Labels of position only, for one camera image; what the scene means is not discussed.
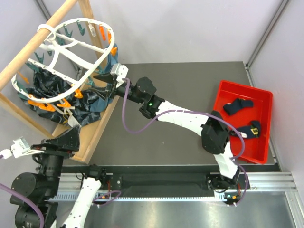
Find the teal blue garment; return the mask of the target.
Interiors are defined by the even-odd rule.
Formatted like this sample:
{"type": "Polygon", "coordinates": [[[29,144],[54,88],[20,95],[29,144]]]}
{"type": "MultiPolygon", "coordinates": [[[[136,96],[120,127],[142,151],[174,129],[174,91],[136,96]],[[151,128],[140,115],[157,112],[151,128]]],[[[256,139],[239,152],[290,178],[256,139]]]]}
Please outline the teal blue garment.
{"type": "MultiPolygon", "coordinates": [[[[98,67],[96,70],[97,75],[98,74],[104,74],[104,73],[110,73],[111,68],[114,64],[118,63],[118,45],[114,43],[114,47],[112,48],[110,54],[107,56],[107,63],[104,68],[98,67]]],[[[106,88],[110,89],[110,84],[106,83],[106,88]]],[[[112,102],[113,99],[110,98],[109,102],[105,102],[103,99],[101,99],[96,93],[90,91],[90,93],[93,94],[93,102],[90,105],[90,112],[102,112],[104,111],[107,106],[112,102]]]]}

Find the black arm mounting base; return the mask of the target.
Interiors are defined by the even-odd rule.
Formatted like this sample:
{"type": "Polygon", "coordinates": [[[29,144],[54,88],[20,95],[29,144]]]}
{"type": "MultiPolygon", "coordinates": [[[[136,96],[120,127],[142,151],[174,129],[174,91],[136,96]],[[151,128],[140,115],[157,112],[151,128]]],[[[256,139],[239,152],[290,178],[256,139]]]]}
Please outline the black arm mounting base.
{"type": "Polygon", "coordinates": [[[235,205],[250,188],[247,174],[241,168],[229,179],[211,166],[101,166],[78,167],[77,172],[98,176],[102,184],[120,190],[121,197],[137,200],[185,200],[221,196],[235,205]]]}

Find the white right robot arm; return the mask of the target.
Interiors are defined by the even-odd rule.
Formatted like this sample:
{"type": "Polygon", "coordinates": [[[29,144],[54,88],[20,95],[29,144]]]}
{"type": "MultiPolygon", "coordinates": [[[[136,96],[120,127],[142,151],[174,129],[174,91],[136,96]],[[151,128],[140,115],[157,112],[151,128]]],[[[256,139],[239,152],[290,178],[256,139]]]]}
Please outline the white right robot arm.
{"type": "Polygon", "coordinates": [[[138,79],[135,85],[128,78],[110,73],[94,78],[108,84],[108,87],[98,89],[102,96],[117,95],[124,101],[141,104],[139,111],[145,118],[171,123],[200,136],[202,148],[215,157],[223,186],[233,188],[238,184],[240,168],[232,161],[230,130],[219,112],[199,114],[173,105],[155,94],[157,89],[147,77],[138,79]]]}

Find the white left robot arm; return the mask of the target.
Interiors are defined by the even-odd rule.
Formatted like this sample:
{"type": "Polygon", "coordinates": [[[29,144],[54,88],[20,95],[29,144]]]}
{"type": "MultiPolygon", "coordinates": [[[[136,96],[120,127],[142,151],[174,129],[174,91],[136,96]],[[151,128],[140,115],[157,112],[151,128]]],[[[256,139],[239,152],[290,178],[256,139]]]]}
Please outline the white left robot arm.
{"type": "MultiPolygon", "coordinates": [[[[23,139],[16,140],[14,152],[29,152],[39,165],[37,173],[25,172],[12,183],[10,203],[17,205],[15,225],[18,228],[54,228],[57,203],[49,200],[57,195],[63,161],[74,156],[80,148],[80,126],[76,125],[53,139],[28,146],[23,139]]],[[[63,222],[63,228],[84,227],[87,214],[100,188],[107,185],[103,168],[90,165],[85,168],[80,193],[63,222]]]]}

